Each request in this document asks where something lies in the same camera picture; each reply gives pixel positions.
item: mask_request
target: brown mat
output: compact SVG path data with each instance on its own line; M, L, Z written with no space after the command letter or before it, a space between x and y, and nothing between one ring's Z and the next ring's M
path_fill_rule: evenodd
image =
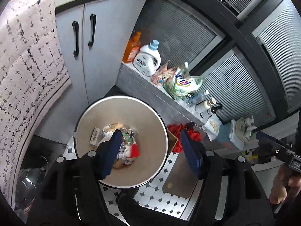
M163 185L163 192L189 198L198 179L191 172L184 152L178 154L175 164Z

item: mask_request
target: white rim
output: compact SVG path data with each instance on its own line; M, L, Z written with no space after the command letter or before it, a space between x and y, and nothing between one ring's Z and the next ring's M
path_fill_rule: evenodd
M102 184L107 185L107 186L109 186L109 187L114 187L114 188L126 189L126 188L135 188L135 187L139 187L139 186L141 186L141 185L144 185L144 184L147 183L148 181L152 180L152 179L159 173L159 171L160 171L160 170L162 169L162 167L164 166L164 163L165 163L165 160L166 160L166 157L167 157L167 152L168 152L168 134L167 134L167 131L166 131L166 127L165 127L165 125L164 125L164 123L163 123L161 117L160 117L160 116L156 113L156 111L154 111L148 104L144 103L143 101L141 101L141 100L139 100L139 99L137 99L137 98L133 98L133 97L129 97L129 96L121 96L121 95L119 95L119 96L110 96L110 97L107 97L107 98L103 98L103 99L101 99L101 100L98 100L97 102L95 102L94 104L92 104L88 109L86 109L86 111L83 113L83 115L81 116L81 118L80 118L80 120L79 120L79 122L78 122L78 124L77 124L77 127L76 127L76 133L78 132L78 127L79 127L79 125L80 125L80 123L81 123L81 121L82 121L82 118L85 116L85 114L86 114L89 110L91 110L95 105L97 105L97 104L99 104L99 103L101 103L101 102L103 102L103 101L105 101L105 100L108 100L108 99L114 99L114 98L127 98L127 99L135 100L135 101L137 101L137 102L143 104L144 106L146 106L148 109L150 109L150 110L157 116L157 118L159 119L159 121L160 121L160 123L161 123L161 125L162 125L162 127L163 127L163 129L164 129L164 132L165 132L166 149L165 149L164 159L163 159L163 161L162 161L160 167L157 169L157 171L153 174L152 177L150 177L149 179L147 179L147 180L145 180L145 181L143 181L143 182L141 182L141 183L138 183L138 184L135 184L135 185L132 185L132 186L116 186L116 185L112 185L112 184L110 184L110 183L107 183L107 182L105 182L104 180L101 180L101 183L102 183Z

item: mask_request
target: white detergent bottle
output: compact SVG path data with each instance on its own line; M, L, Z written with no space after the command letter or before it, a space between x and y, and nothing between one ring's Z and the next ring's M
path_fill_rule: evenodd
M150 44L141 47L133 61L135 68L146 76L152 76L161 64L158 45L159 42L153 40Z

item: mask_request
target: barcode label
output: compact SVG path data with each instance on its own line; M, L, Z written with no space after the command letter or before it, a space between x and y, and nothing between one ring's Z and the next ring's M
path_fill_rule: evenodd
M91 139L90 139L90 144L92 145L96 145L96 141L97 141L97 138L98 138L98 135L100 133L100 129L95 127L94 128L94 131L92 133L92 136L91 136Z

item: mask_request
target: tiled floor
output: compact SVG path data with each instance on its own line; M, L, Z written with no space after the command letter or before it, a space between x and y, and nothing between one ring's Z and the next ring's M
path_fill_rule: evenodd
M67 160L76 159L73 138L70 139L63 156L66 157ZM171 195L162 191L162 187L177 157L177 153L171 153L161 172L151 182L139 187L134 199L140 206L180 218L189 198L179 198L177 195ZM108 188L103 185L100 186L109 212L126 223L115 203L115 199L120 190Z

